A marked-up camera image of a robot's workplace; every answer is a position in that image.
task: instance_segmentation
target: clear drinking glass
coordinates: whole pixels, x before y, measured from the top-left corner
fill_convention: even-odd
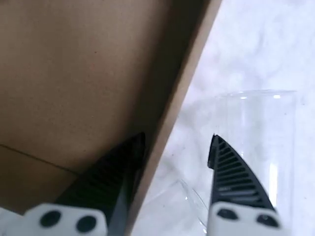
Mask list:
[[[142,206],[132,235],[202,236],[207,233],[208,209],[183,180]]]
[[[216,98],[216,132],[243,157],[283,223],[292,223],[295,92],[259,90]]]

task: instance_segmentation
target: cardboard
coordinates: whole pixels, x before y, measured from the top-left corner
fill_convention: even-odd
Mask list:
[[[0,147],[1,207],[24,213],[38,203],[53,202],[77,178],[51,164]]]
[[[64,187],[60,179],[72,182],[113,146],[144,131],[150,155],[132,205],[131,230],[219,5],[220,0],[1,2],[0,145],[11,151],[0,152],[0,172],[12,170],[5,178],[23,177],[25,183],[20,188],[18,181],[7,185],[1,179],[0,206],[23,212],[53,201]],[[51,180],[41,181],[56,186],[49,199],[31,188],[43,184],[36,177],[46,169],[53,172]],[[28,189],[34,200],[5,200]]]

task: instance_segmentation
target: marble surface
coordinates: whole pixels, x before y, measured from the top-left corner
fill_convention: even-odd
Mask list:
[[[252,89],[296,90],[291,227],[293,235],[315,236],[314,12],[313,0],[223,0],[146,204],[152,205],[177,179],[208,202],[212,178],[206,160],[218,118],[215,96]],[[137,227],[149,228],[141,222],[145,214],[140,213]],[[133,235],[141,234],[135,230]],[[196,229],[194,235],[202,234]]]

